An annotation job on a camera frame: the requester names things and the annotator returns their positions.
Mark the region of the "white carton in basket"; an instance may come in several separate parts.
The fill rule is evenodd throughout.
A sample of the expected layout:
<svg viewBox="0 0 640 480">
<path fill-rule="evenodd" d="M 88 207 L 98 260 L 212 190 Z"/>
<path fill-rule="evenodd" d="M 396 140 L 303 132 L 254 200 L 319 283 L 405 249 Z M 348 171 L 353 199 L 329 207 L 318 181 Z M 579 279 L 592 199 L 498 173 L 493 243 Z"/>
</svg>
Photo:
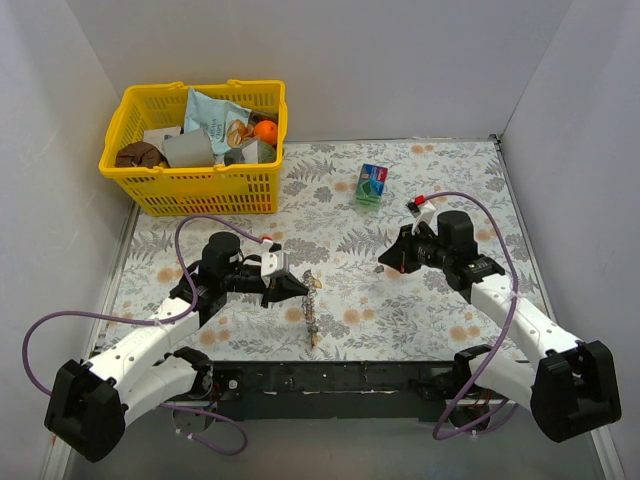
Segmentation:
<svg viewBox="0 0 640 480">
<path fill-rule="evenodd" d="M 182 134 L 183 128 L 180 125 L 145 130 L 143 133 L 142 141 L 148 143 L 158 150 L 163 150 L 163 142 Z"/>
</svg>

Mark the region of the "floral patterned table mat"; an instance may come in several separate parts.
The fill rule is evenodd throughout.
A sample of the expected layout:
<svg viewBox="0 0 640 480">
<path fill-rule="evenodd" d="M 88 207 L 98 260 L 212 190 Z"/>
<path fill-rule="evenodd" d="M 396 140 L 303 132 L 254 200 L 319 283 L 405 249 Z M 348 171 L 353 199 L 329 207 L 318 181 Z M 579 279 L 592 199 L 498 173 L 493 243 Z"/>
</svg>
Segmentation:
<svg viewBox="0 0 640 480">
<path fill-rule="evenodd" d="M 365 163 L 388 169 L 378 208 L 355 203 Z M 441 272 L 374 271 L 411 219 L 407 202 L 420 194 L 432 195 L 439 211 L 466 211 L 480 252 L 515 268 L 521 293 L 546 309 L 495 141 L 289 143 L 278 211 L 231 223 L 280 243 L 295 275 L 311 269 L 321 281 L 318 346 L 310 348 L 299 299 L 263 308 L 257 296 L 241 294 L 230 294 L 187 344 L 215 360 L 448 361 L 494 343 L 499 328 Z"/>
</svg>

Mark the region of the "yellow plastic shopping basket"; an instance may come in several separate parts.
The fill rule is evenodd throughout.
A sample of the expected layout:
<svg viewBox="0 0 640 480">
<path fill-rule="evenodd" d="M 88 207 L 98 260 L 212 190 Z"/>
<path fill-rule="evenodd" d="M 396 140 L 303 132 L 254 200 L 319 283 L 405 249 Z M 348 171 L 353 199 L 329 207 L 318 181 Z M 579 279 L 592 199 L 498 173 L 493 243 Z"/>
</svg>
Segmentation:
<svg viewBox="0 0 640 480">
<path fill-rule="evenodd" d="M 183 82 L 127 88 L 105 136 L 99 170 L 115 181 L 147 214 L 267 214 L 278 209 L 283 144 L 288 127 L 286 85 L 280 80 L 237 80 L 195 85 L 209 97 L 278 115 L 276 160 L 266 164 L 212 165 L 198 168 L 154 166 L 120 168 L 117 153 L 143 139 L 146 130 L 169 127 L 184 119 L 187 94 Z"/>
</svg>

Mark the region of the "green avocado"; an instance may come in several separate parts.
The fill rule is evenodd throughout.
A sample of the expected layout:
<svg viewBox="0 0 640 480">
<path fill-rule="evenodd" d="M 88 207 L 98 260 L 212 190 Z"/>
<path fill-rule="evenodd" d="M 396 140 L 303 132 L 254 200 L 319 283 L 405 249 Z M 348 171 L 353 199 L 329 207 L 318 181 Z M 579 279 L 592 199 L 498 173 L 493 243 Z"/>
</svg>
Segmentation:
<svg viewBox="0 0 640 480">
<path fill-rule="evenodd" d="M 263 141 L 258 142 L 258 155 L 257 161 L 259 164 L 270 164 L 275 162 L 277 159 L 277 151 L 276 149 Z"/>
</svg>

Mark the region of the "grey cardboard box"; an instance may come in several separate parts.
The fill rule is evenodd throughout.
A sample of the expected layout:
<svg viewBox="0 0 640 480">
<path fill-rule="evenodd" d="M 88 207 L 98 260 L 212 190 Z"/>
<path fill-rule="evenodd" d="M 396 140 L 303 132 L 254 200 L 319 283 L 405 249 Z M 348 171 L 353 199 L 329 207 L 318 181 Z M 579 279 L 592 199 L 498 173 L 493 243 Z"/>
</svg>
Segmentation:
<svg viewBox="0 0 640 480">
<path fill-rule="evenodd" d="M 210 137 L 203 129 L 165 139 L 162 150 L 171 168 L 211 167 L 215 163 Z"/>
</svg>

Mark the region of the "light blue chips bag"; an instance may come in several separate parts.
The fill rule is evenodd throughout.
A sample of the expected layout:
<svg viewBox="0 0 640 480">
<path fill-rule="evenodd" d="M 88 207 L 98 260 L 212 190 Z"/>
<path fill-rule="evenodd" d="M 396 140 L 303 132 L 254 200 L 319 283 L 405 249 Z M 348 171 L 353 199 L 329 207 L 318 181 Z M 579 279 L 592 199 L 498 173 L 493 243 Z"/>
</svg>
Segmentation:
<svg viewBox="0 0 640 480">
<path fill-rule="evenodd" d="M 218 100 L 190 88 L 187 94 L 183 130 L 203 130 L 213 153 L 223 155 L 254 137 L 251 111 L 228 100 Z"/>
</svg>

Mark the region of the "orange fruit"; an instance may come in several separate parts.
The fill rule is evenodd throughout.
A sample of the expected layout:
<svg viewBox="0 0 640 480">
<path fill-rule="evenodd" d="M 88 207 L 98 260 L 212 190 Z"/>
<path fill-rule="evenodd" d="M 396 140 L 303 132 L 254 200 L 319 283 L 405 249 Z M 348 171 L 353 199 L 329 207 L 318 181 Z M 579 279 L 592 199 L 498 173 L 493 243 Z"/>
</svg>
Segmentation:
<svg viewBox="0 0 640 480">
<path fill-rule="evenodd" d="M 253 129 L 254 136 L 272 147 L 278 143 L 278 125 L 271 120 L 258 122 Z"/>
</svg>

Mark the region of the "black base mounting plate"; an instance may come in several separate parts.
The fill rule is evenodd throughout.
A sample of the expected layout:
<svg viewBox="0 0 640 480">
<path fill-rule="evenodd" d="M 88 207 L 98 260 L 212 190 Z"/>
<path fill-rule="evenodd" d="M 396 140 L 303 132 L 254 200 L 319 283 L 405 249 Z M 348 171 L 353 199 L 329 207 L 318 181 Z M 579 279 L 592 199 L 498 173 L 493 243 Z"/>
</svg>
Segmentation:
<svg viewBox="0 0 640 480">
<path fill-rule="evenodd" d="M 452 361 L 216 361 L 212 386 L 173 394 L 236 421 L 436 421 L 466 380 Z"/>
</svg>

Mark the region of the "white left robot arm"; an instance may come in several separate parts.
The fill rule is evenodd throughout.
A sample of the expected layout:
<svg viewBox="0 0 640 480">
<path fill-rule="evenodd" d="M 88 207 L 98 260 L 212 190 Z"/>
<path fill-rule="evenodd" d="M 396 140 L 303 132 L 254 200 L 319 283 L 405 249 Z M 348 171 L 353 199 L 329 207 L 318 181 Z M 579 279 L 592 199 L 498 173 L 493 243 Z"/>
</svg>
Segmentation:
<svg viewBox="0 0 640 480">
<path fill-rule="evenodd" d="M 180 342 L 200 330 L 231 293 L 259 296 L 262 307 L 305 297 L 278 245 L 244 258 L 230 232 L 213 234 L 147 326 L 132 330 L 84 363 L 60 367 L 45 415 L 47 429 L 90 462 L 104 459 L 140 416 L 179 396 L 212 400 L 214 366 Z"/>
</svg>

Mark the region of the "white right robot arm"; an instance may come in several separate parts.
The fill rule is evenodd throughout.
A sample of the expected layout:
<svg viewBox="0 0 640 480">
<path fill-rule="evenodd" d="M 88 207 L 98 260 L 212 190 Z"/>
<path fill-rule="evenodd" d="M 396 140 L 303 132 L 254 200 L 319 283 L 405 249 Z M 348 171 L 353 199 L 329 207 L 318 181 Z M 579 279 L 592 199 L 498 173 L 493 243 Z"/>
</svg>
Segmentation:
<svg viewBox="0 0 640 480">
<path fill-rule="evenodd" d="M 614 359 L 602 342 L 584 342 L 517 295 L 505 270 L 479 253 L 467 213 L 437 215 L 430 202 L 411 202 L 408 209 L 413 222 L 400 229 L 380 263 L 401 274 L 441 270 L 452 290 L 506 328 L 528 361 L 519 364 L 488 346 L 461 351 L 452 373 L 460 395 L 492 390 L 529 410 L 555 442 L 620 420 Z"/>
</svg>

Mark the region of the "large metal key ring disc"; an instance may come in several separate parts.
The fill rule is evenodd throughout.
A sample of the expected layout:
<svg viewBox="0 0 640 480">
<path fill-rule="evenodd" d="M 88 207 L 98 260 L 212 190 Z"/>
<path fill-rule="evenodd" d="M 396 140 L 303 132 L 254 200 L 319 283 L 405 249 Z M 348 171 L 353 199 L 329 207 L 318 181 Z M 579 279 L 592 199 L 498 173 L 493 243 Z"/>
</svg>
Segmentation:
<svg viewBox="0 0 640 480">
<path fill-rule="evenodd" d="M 318 290 L 322 288 L 322 283 L 313 275 L 311 269 L 308 269 L 303 273 L 303 283 L 308 288 L 308 295 L 302 299 L 301 308 L 304 314 L 310 343 L 311 338 L 314 335 L 319 337 L 319 326 L 315 313 L 315 303 Z"/>
</svg>

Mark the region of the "green blue sponge pack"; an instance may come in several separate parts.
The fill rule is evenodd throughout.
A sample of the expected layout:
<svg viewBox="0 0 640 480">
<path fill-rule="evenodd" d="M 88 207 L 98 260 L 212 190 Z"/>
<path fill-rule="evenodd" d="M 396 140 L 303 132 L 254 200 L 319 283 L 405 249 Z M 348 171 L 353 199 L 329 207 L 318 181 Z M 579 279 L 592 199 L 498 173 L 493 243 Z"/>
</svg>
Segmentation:
<svg viewBox="0 0 640 480">
<path fill-rule="evenodd" d="M 388 169 L 386 167 L 363 164 L 355 189 L 355 203 L 362 207 L 378 208 L 382 202 Z"/>
</svg>

